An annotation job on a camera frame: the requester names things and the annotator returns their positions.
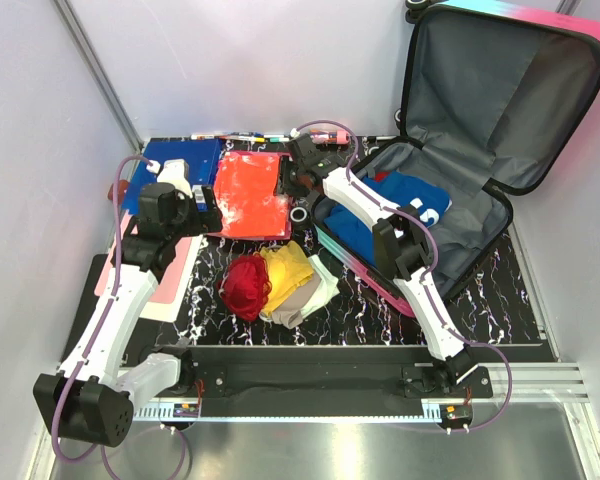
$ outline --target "open suitcase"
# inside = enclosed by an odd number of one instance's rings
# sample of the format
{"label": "open suitcase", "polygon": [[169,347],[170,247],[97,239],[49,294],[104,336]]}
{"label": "open suitcase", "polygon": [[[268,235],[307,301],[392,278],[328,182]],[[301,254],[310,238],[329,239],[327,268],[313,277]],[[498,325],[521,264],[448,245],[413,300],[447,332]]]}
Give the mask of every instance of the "open suitcase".
{"label": "open suitcase", "polygon": [[[446,190],[453,205],[431,233],[434,280],[449,300],[488,258],[513,219],[505,194],[540,185],[600,88],[600,23],[495,1],[452,0],[418,18],[407,59],[400,136],[354,168],[398,170]],[[319,241],[406,315],[392,279],[312,214]]]}

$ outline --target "metal floor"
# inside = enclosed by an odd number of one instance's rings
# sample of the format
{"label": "metal floor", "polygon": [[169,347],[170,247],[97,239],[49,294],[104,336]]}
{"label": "metal floor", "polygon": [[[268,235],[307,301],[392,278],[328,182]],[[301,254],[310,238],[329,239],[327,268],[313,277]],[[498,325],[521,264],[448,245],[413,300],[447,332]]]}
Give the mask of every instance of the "metal floor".
{"label": "metal floor", "polygon": [[[476,408],[485,418],[495,411]],[[165,479],[177,465],[177,437],[156,430],[136,436],[152,427],[136,423],[123,446],[109,450],[111,466],[122,480]],[[559,404],[514,404],[491,427],[452,437],[368,424],[199,423],[185,433],[192,456],[187,456],[180,480],[585,478]],[[70,456],[85,448],[73,442],[62,445]],[[56,462],[51,478],[110,478],[96,452],[81,465]]]}

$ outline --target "cable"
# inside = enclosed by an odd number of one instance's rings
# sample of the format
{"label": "cable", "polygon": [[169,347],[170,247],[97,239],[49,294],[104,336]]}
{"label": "cable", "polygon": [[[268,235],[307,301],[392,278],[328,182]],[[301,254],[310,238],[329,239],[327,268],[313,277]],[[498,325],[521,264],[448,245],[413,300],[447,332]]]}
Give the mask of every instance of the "cable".
{"label": "cable", "polygon": [[93,444],[82,455],[75,457],[75,458],[67,457],[64,453],[62,453],[62,450],[60,449],[60,438],[58,436],[58,430],[60,428],[60,419],[62,417],[62,410],[64,409],[64,405],[67,401],[67,397],[69,396],[69,391],[71,390],[71,387],[75,383],[76,378],[78,377],[78,374],[80,373],[80,370],[84,366],[85,361],[87,360],[87,358],[89,356],[89,353],[91,353],[91,349],[93,348],[93,345],[96,342],[96,339],[98,338],[98,334],[102,330],[102,326],[104,325],[104,322],[107,319],[107,316],[109,315],[109,311],[111,310],[111,307],[113,306],[115,296],[118,293],[118,287],[120,286],[120,267],[122,265],[122,248],[121,248],[122,231],[120,229],[120,212],[119,212],[120,202],[118,200],[117,186],[118,186],[118,183],[120,182],[120,176],[122,175],[122,169],[124,168],[124,166],[127,163],[134,161],[134,160],[139,160],[141,162],[146,163],[147,165],[151,164],[151,162],[148,159],[146,159],[145,157],[143,157],[142,155],[131,155],[130,157],[127,157],[124,160],[122,160],[122,162],[120,162],[120,165],[118,165],[118,168],[116,169],[114,183],[113,183],[113,185],[114,185],[114,188],[113,188],[113,216],[115,219],[115,238],[116,238],[117,248],[115,249],[115,251],[116,251],[115,278],[114,278],[114,282],[113,282],[113,289],[111,291],[111,298],[105,305],[104,310],[102,311],[102,315],[100,315],[100,319],[98,320],[98,323],[96,324],[96,327],[93,330],[93,333],[91,334],[91,337],[89,338],[89,341],[87,342],[87,345],[85,346],[85,349],[82,352],[82,358],[84,359],[84,361],[79,361],[76,363],[76,366],[73,369],[73,372],[71,372],[69,379],[64,384],[64,388],[62,389],[62,392],[60,393],[60,398],[58,399],[58,404],[56,405],[56,409],[53,412],[53,420],[51,422],[51,447],[53,448],[53,452],[56,454],[56,457],[58,457],[60,460],[62,460],[63,462],[66,462],[66,463],[81,462],[87,456],[89,456],[91,454],[91,452],[93,452],[96,448],[96,445]]}
{"label": "cable", "polygon": [[[160,430],[164,430],[165,426],[164,425],[160,425],[159,427],[154,427],[154,429],[155,428],[159,428]],[[178,462],[178,466],[176,467],[176,469],[174,470],[174,472],[169,476],[169,478],[167,478],[167,480],[173,480],[174,478],[176,478],[178,476],[178,473],[180,473],[180,470],[182,469],[182,465],[184,465],[184,459],[187,456],[187,437],[185,437],[184,433],[182,433],[180,430],[178,430],[175,427],[171,427],[169,430],[171,431],[172,435],[174,433],[178,433],[178,436],[180,437],[180,440],[181,440],[181,442],[180,442],[180,461]],[[121,480],[120,477],[118,477],[115,474],[115,472],[111,468],[111,465],[109,464],[109,459],[107,458],[107,452],[105,451],[104,445],[101,445],[101,447],[100,447],[100,453],[102,454],[102,463],[104,464],[104,468],[107,471],[107,473],[109,474],[109,476],[113,480]]]}
{"label": "cable", "polygon": [[[305,123],[303,125],[300,125],[299,127],[296,128],[296,130],[300,131],[303,128],[306,128],[310,125],[315,125],[317,123],[328,123],[331,125],[335,125],[339,128],[342,128],[343,130],[345,130],[348,134],[349,137],[351,139],[353,139],[354,142],[354,149],[353,149],[353,154],[351,155],[351,157],[349,157],[348,162],[347,162],[347,166],[346,166],[346,177],[347,180],[349,181],[349,184],[354,187],[356,190],[358,190],[361,194],[363,194],[366,198],[368,198],[369,200],[371,200],[371,202],[380,207],[381,209],[399,215],[403,218],[406,218],[409,222],[413,223],[415,226],[417,226],[420,230],[422,230],[422,232],[425,234],[425,236],[427,237],[427,240],[429,240],[429,244],[431,247],[431,252],[433,254],[433,258],[432,258],[432,262],[431,265],[429,265],[429,267],[423,272],[422,276],[420,277],[420,282],[422,284],[422,286],[424,287],[424,291],[427,295],[427,299],[429,300],[429,302],[431,303],[431,306],[433,307],[433,310],[436,312],[436,316],[438,317],[438,320],[440,320],[440,323],[442,324],[443,327],[446,327],[447,331],[456,339],[460,340],[462,343],[465,343],[467,345],[470,345],[472,347],[477,347],[477,348],[487,348],[493,352],[495,352],[496,354],[498,354],[498,356],[502,359],[502,362],[504,363],[504,366],[507,370],[507,393],[505,395],[504,401],[502,403],[502,405],[500,406],[498,412],[496,412],[496,414],[489,420],[487,420],[484,423],[481,423],[480,425],[476,425],[475,427],[472,427],[471,430],[482,430],[483,428],[488,427],[489,425],[493,424],[493,422],[495,422],[498,418],[500,418],[502,416],[502,414],[504,413],[504,411],[507,409],[507,407],[509,406],[509,402],[511,401],[511,394],[513,392],[513,373],[511,372],[511,365],[509,364],[509,360],[507,360],[507,357],[502,353],[502,351],[500,351],[499,348],[488,344],[488,343],[483,343],[483,342],[474,342],[472,340],[466,339],[464,338],[462,335],[460,335],[460,333],[456,332],[453,328],[450,328],[449,324],[444,320],[442,314],[440,313],[440,311],[438,310],[438,307],[436,306],[436,303],[433,300],[433,295],[431,294],[431,292],[429,291],[429,287],[427,287],[427,285],[424,283],[425,280],[425,276],[428,273],[433,272],[433,270],[436,268],[436,266],[438,265],[438,245],[436,244],[435,239],[433,238],[433,235],[431,234],[431,232],[429,231],[429,229],[417,218],[413,217],[412,215],[409,215],[408,213],[404,213],[400,210],[397,210],[395,208],[390,208],[390,207],[383,207],[380,202],[378,202],[375,197],[373,197],[371,194],[369,194],[365,188],[363,188],[363,185],[360,180],[358,180],[358,178],[354,175],[353,178],[351,178],[351,167],[353,165],[353,162],[355,160],[355,158],[358,155],[358,137],[356,137],[356,135],[353,133],[353,131],[339,123],[339,122],[333,122],[331,120],[316,120],[313,122],[308,122]],[[419,430],[419,429],[409,429],[407,428],[407,430],[413,430],[413,431],[418,431],[418,432],[426,432],[426,433],[432,433],[432,431],[428,431],[428,430]],[[445,433],[442,430],[436,430],[436,432],[441,432],[441,433]]]}

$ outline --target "blue clothing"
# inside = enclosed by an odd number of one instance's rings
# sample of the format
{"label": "blue clothing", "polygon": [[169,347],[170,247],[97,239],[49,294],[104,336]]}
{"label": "blue clothing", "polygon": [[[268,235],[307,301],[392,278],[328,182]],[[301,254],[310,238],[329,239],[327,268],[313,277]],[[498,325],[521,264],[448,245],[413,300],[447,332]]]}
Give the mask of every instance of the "blue clothing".
{"label": "blue clothing", "polygon": [[[451,198],[447,192],[416,177],[391,172],[380,182],[370,178],[364,178],[362,181],[389,201],[400,206],[413,205],[416,207],[420,214],[420,220],[427,227],[436,224],[451,206]],[[353,213],[342,205],[337,205],[324,219],[324,223],[351,250],[375,266],[371,230]]]}

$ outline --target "purple cable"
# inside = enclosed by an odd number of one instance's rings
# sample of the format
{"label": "purple cable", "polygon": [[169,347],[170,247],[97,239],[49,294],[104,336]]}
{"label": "purple cable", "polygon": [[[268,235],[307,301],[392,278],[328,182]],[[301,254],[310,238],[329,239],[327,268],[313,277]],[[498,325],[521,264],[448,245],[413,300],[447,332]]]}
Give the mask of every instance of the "purple cable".
{"label": "purple cable", "polygon": [[[107,302],[107,304],[105,305],[104,310],[102,311],[102,315],[100,315],[100,319],[98,320],[98,323],[96,324],[96,328],[93,330],[93,333],[91,334],[91,337],[89,338],[89,341],[87,342],[87,345],[85,346],[85,348],[82,352],[82,358],[84,358],[85,361],[87,360],[87,357],[89,356],[89,353],[91,352],[91,349],[93,348],[93,344],[96,342],[96,339],[98,338],[98,334],[102,330],[102,326],[104,325],[104,321],[107,319],[107,315],[109,315],[109,311],[111,310],[111,307],[113,306],[113,301],[114,301],[113,297],[115,297],[116,294],[118,293],[118,287],[120,285],[120,267],[122,265],[122,249],[120,248],[120,245],[122,244],[122,231],[120,229],[120,212],[119,212],[120,203],[118,201],[118,184],[120,183],[120,176],[122,175],[122,169],[124,168],[124,166],[127,163],[129,163],[133,160],[139,160],[141,162],[146,163],[147,165],[150,165],[150,163],[151,163],[149,160],[147,160],[142,155],[131,155],[130,157],[127,157],[124,160],[122,160],[122,162],[120,162],[120,165],[118,165],[118,168],[116,170],[115,178],[114,178],[114,182],[113,182],[113,216],[115,219],[116,260],[115,260],[115,279],[113,282],[113,289],[111,291],[112,298],[110,298],[109,301]],[[80,370],[82,369],[83,365],[84,365],[84,362],[76,363],[76,366],[73,369],[71,376],[69,377],[67,382],[64,384],[62,392],[60,393],[60,398],[58,399],[58,404],[56,405],[56,409],[53,412],[53,420],[51,421],[51,447],[53,448],[53,452],[56,454],[56,457],[58,457],[60,460],[62,460],[63,462],[66,462],[66,463],[79,463],[82,460],[84,460],[89,454],[91,454],[91,452],[93,452],[96,448],[96,445],[93,444],[88,448],[88,450],[86,452],[84,452],[82,455],[80,455],[79,457],[76,457],[76,458],[67,457],[64,453],[62,453],[62,450],[60,449],[60,438],[58,436],[58,429],[60,428],[60,418],[62,417],[62,410],[64,409],[64,405],[67,401],[67,397],[69,396],[69,391],[71,390],[71,387],[73,386],[74,382],[76,381],[76,378],[78,377],[78,373],[80,373]]]}
{"label": "purple cable", "polygon": [[[347,177],[347,180],[349,180],[349,182],[350,182],[349,184],[352,187],[354,187],[356,190],[358,190],[361,194],[363,194],[367,199],[371,200],[371,202],[373,202],[374,205],[382,208],[383,210],[385,210],[387,212],[394,213],[394,214],[399,215],[399,216],[401,216],[403,218],[406,218],[409,222],[413,223],[420,230],[422,230],[422,232],[427,237],[427,240],[429,240],[429,244],[430,244],[431,251],[432,251],[432,254],[433,254],[433,259],[432,259],[431,265],[429,265],[429,267],[424,271],[424,273],[420,277],[420,281],[423,283],[424,291],[425,291],[425,293],[427,295],[427,298],[429,299],[429,303],[431,303],[431,306],[433,307],[433,310],[436,312],[438,320],[440,320],[440,323],[442,324],[443,327],[446,327],[448,324],[444,320],[444,318],[442,317],[442,314],[440,313],[440,311],[438,310],[438,307],[436,306],[436,304],[435,304],[435,302],[433,300],[433,295],[429,291],[429,287],[427,287],[426,285],[424,285],[425,275],[427,275],[427,273],[433,272],[433,269],[436,268],[436,266],[438,265],[438,245],[436,244],[436,241],[433,238],[433,235],[431,234],[431,232],[429,231],[429,229],[419,219],[413,217],[412,215],[409,215],[408,213],[401,212],[400,210],[397,210],[395,208],[383,207],[380,204],[380,202],[378,202],[376,200],[375,197],[373,197],[369,192],[366,191],[366,189],[364,188],[364,184],[361,184],[360,180],[358,180],[358,178],[356,176],[354,176],[353,178],[351,178],[351,167],[353,165],[354,159],[358,155],[358,137],[356,137],[356,135],[353,133],[353,131],[349,127],[347,127],[347,126],[345,126],[345,125],[343,125],[343,124],[341,124],[339,122],[333,122],[331,120],[316,120],[316,121],[313,121],[313,122],[304,123],[304,124],[300,125],[299,127],[297,127],[296,130],[300,131],[303,128],[306,128],[306,127],[308,127],[310,125],[315,125],[315,124],[318,124],[318,123],[328,123],[328,124],[340,127],[343,130],[346,130],[346,132],[349,134],[349,137],[353,139],[353,141],[354,141],[353,154],[351,155],[351,157],[349,157],[349,161],[347,162],[347,166],[346,166],[346,177]],[[488,348],[489,350],[492,350],[493,352],[497,353],[498,356],[502,359],[502,362],[504,363],[505,368],[507,369],[507,394],[505,395],[504,402],[502,403],[502,406],[500,407],[500,409],[498,410],[498,412],[492,418],[490,418],[486,422],[481,423],[480,425],[477,425],[477,426],[475,426],[475,427],[472,428],[472,430],[482,430],[483,428],[488,427],[493,422],[495,422],[498,418],[500,418],[502,416],[502,414],[504,413],[504,411],[509,406],[509,402],[511,401],[511,394],[512,394],[512,391],[513,391],[513,373],[511,372],[511,365],[509,364],[509,361],[507,360],[507,357],[500,351],[499,348],[496,348],[493,345],[490,345],[488,343],[474,342],[474,341],[471,341],[469,339],[466,339],[466,338],[464,338],[462,335],[460,335],[458,332],[456,332],[452,328],[448,328],[447,331],[453,337],[455,337],[458,340],[460,340],[462,343],[465,343],[467,345],[471,345],[473,347],[478,347],[478,348]],[[411,430],[411,431],[422,432],[422,433],[434,433],[434,432],[435,433],[446,433],[443,430],[420,430],[420,429],[414,429],[414,428],[408,428],[408,427],[405,428],[405,430]]]}
{"label": "purple cable", "polygon": [[[180,444],[181,444],[180,461],[178,462],[178,466],[176,467],[175,471],[169,476],[169,478],[167,478],[167,480],[174,480],[178,476],[178,473],[180,473],[180,470],[182,469],[182,465],[184,465],[184,459],[187,456],[187,438],[184,436],[184,433],[182,433],[180,430],[174,429],[173,431],[178,433],[180,440],[181,440],[181,442],[180,442]],[[113,480],[120,480],[120,477],[118,477],[115,474],[115,472],[111,468],[111,465],[109,464],[109,459],[107,458],[107,452],[105,451],[104,445],[101,446],[100,453],[102,454],[102,463],[104,463],[104,468],[107,471],[107,473],[109,474],[109,476]]]}

